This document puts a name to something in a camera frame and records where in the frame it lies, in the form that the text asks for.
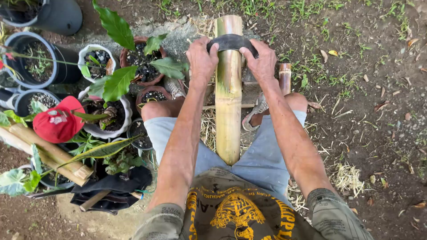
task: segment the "baseball cap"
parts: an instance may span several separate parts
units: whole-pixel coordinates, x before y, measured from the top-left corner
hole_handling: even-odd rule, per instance
[[[82,119],[71,110],[85,113],[82,104],[73,96],[64,98],[56,107],[36,115],[33,129],[36,134],[51,143],[63,143],[82,129]]]

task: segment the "shoe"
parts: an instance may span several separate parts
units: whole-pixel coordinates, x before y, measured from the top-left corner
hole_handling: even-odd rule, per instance
[[[257,130],[260,126],[255,126],[253,127],[249,122],[252,119],[252,116],[254,114],[258,114],[258,113],[263,113],[265,110],[268,109],[268,104],[266,101],[266,97],[264,96],[264,93],[261,93],[258,96],[257,102],[256,102],[256,106],[254,107],[254,109],[252,109],[252,112],[250,114],[248,114],[242,121],[242,126],[243,129],[245,129],[246,131],[255,131]]]
[[[173,79],[169,77],[164,77],[164,88],[166,91],[170,92],[172,95],[172,99],[175,99],[177,97],[186,97],[184,90],[184,84],[179,79]]]

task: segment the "olive green t-shirt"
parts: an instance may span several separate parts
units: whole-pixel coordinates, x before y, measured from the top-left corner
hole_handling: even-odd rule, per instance
[[[160,204],[143,216],[134,240],[372,240],[332,191],[307,199],[311,226],[281,200],[234,174],[212,168],[193,180],[185,209]]]

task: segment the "brown pot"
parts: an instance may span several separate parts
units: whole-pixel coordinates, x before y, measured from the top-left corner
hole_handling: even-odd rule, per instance
[[[134,37],[134,43],[135,44],[145,43],[145,42],[147,42],[147,40],[148,40],[148,37],[143,37],[143,36]],[[166,52],[163,49],[163,47],[160,47],[159,51],[161,53],[162,58],[165,58]],[[122,51],[120,52],[120,67],[121,68],[130,66],[128,63],[127,56],[128,56],[128,50],[126,48],[123,48]],[[141,79],[142,77],[137,77],[132,82],[135,82],[136,84],[144,86],[144,87],[145,86],[153,86],[154,84],[158,83],[163,78],[163,76],[164,76],[163,74],[160,74],[156,79],[154,79],[150,82],[140,82],[138,80]]]
[[[140,107],[138,107],[139,104],[141,104],[141,100],[142,100],[142,96],[144,96],[147,92],[149,91],[159,91],[161,93],[163,93],[163,95],[168,99],[168,100],[172,100],[172,95],[170,95],[170,93],[168,93],[166,91],[166,89],[164,89],[164,87],[161,86],[148,86],[145,87],[143,90],[141,90],[138,95],[136,96],[136,108],[138,109],[138,111],[141,110]]]

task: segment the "forearm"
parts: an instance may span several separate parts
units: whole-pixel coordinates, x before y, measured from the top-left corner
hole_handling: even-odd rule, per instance
[[[162,203],[175,203],[184,209],[194,177],[205,91],[203,84],[190,84],[159,166],[157,187],[149,209]]]
[[[278,81],[270,81],[262,88],[286,167],[304,197],[307,198],[317,188],[334,191],[326,176],[322,158],[283,97]]]

